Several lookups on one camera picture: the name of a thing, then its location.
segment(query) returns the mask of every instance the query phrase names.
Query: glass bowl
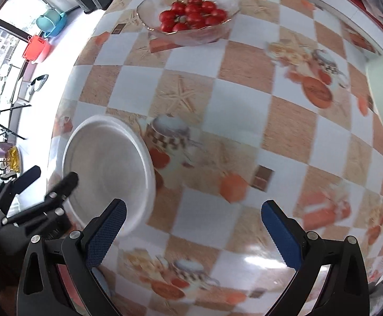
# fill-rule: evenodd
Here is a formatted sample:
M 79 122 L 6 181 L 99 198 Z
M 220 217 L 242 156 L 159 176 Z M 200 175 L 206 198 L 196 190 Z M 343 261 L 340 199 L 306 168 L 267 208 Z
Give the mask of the glass bowl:
M 232 21 L 240 11 L 240 0 L 210 0 L 228 13 L 228 19 L 223 23 L 197 30 L 162 32 L 159 30 L 159 14 L 171 9 L 171 4 L 175 1 L 185 0 L 144 0 L 137 7 L 137 15 L 152 35 L 182 46 L 196 46 L 218 40 L 231 29 Z

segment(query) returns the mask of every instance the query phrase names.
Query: table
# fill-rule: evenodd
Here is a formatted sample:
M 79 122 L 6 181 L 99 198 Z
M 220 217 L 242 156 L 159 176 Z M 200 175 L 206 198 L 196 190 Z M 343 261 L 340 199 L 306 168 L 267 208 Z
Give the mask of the table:
M 101 267 L 114 304 L 136 316 L 266 313 L 294 274 L 260 222 L 268 199 L 323 238 L 354 235 L 378 279 L 383 127 L 364 71 L 372 45 L 306 0 L 241 0 L 229 34 L 177 47 L 149 38 L 141 1 L 114 0 L 98 23 L 49 156 L 51 186 L 70 134 L 96 114 L 125 121 L 149 148 L 153 212 L 116 238 Z

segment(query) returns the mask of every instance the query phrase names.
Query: white floor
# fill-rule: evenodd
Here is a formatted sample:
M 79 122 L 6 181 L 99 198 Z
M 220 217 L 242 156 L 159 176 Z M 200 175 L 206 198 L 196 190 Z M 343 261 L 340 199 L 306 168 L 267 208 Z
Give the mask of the white floor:
M 42 176 L 20 194 L 18 200 L 22 210 L 43 201 L 57 108 L 72 67 L 103 14 L 104 11 L 97 10 L 86 15 L 80 9 L 70 13 L 65 29 L 50 41 L 55 45 L 53 51 L 42 63 L 36 65 L 32 79 L 46 73 L 49 77 L 42 89 L 33 94 L 32 106 L 23 108 L 18 133 L 26 140 L 17 139 L 16 143 L 21 152 L 22 170 L 38 165 Z

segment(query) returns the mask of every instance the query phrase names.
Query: metal screw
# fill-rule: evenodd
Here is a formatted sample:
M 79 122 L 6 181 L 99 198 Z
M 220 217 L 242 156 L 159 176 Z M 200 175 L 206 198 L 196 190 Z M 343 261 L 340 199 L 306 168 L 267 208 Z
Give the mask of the metal screw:
M 40 236 L 39 235 L 33 235 L 32 238 L 30 239 L 30 241 L 33 244 L 36 244 L 36 242 L 39 242 L 39 240 L 40 240 Z
M 353 237 L 352 235 L 350 235 L 348 238 L 347 238 L 348 242 L 352 245 L 355 245 L 357 243 L 357 239 L 355 237 Z
M 70 233 L 70 239 L 77 239 L 80 236 L 80 232 L 78 230 L 74 230 Z
M 308 237 L 310 240 L 317 240 L 317 238 L 319 237 L 319 235 L 317 235 L 317 233 L 315 233 L 315 232 L 308 232 L 308 233 L 307 233 L 307 237 Z
M 55 214 L 58 216 L 64 215 L 64 210 L 62 208 L 55 209 Z

